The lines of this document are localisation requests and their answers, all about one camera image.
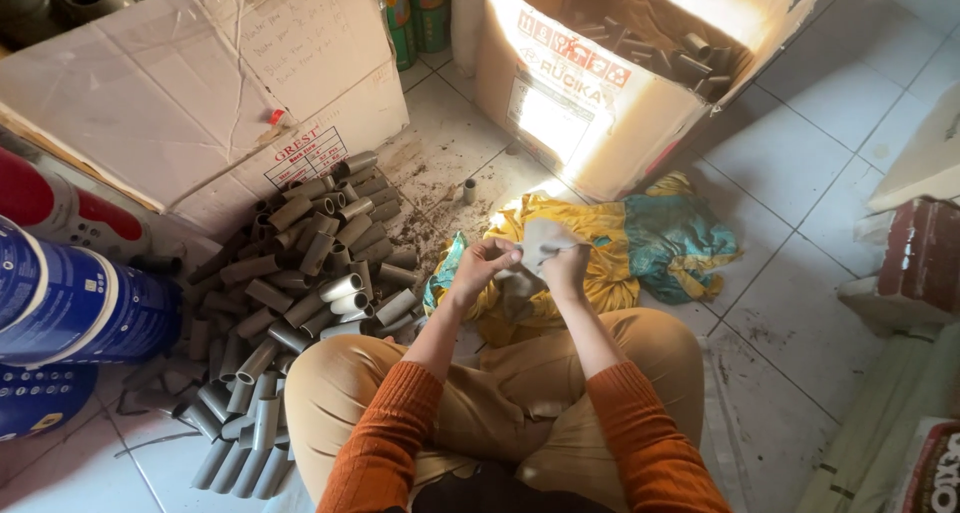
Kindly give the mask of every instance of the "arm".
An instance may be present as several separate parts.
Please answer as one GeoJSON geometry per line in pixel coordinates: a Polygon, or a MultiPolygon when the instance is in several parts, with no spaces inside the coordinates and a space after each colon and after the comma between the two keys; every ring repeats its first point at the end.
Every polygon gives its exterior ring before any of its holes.
{"type": "Polygon", "coordinates": [[[514,244],[488,238],[466,248],[453,283],[340,448],[318,513],[406,507],[415,458],[433,430],[464,313],[494,274],[521,259],[514,244]]]}
{"type": "Polygon", "coordinates": [[[589,260],[590,247],[578,245],[546,260],[543,273],[573,338],[630,510],[730,511],[696,447],[591,307],[583,289],[589,260]]]}

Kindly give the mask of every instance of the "product box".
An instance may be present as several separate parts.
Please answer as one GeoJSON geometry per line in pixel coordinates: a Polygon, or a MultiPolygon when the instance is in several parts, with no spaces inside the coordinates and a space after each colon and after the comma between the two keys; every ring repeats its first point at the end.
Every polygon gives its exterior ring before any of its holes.
{"type": "Polygon", "coordinates": [[[0,123],[216,237],[409,122],[379,2],[144,0],[0,59],[0,123]]]}
{"type": "Polygon", "coordinates": [[[868,207],[892,210],[914,198],[960,197],[960,82],[954,83],[926,115],[887,175],[876,186],[868,207]]]}
{"type": "Polygon", "coordinates": [[[618,200],[749,84],[815,1],[486,0],[475,102],[571,187],[618,200]],[[731,42],[732,86],[709,102],[610,52],[563,24],[580,4],[666,53],[691,31],[715,46],[731,42]]]}

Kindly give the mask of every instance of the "hand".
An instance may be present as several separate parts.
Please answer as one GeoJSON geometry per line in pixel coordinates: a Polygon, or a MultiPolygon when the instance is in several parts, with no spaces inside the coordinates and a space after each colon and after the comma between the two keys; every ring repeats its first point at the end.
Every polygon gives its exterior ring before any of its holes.
{"type": "Polygon", "coordinates": [[[543,279],[550,288],[554,303],[585,300],[584,276],[591,260],[590,245],[576,245],[560,250],[543,262],[543,279]]]}
{"type": "Polygon", "coordinates": [[[463,310],[469,309],[494,275],[519,263],[521,256],[521,251],[514,249],[513,241],[499,237],[487,237],[470,245],[463,250],[460,267],[453,276],[445,299],[450,299],[463,310]]]}

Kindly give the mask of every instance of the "sweater sleeve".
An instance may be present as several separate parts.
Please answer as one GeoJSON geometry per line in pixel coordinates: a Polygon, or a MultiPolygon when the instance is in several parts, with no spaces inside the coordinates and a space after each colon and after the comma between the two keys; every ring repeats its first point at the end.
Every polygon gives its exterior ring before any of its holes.
{"type": "Polygon", "coordinates": [[[632,362],[598,372],[586,391],[633,513],[728,513],[700,452],[677,430],[632,362]]]}
{"type": "Polygon", "coordinates": [[[414,458],[433,430],[444,384],[424,367],[400,361],[340,448],[317,513],[407,507],[414,458]]]}

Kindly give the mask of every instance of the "person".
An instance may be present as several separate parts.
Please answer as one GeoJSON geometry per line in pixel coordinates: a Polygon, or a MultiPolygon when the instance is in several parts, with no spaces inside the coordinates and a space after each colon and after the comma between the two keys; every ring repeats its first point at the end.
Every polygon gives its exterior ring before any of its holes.
{"type": "Polygon", "coordinates": [[[287,422],[317,511],[729,511],[697,450],[696,339],[653,309],[598,316],[590,249],[543,263],[566,332],[451,364],[466,311],[521,258],[487,238],[409,348],[339,335],[298,357],[287,422]]]}

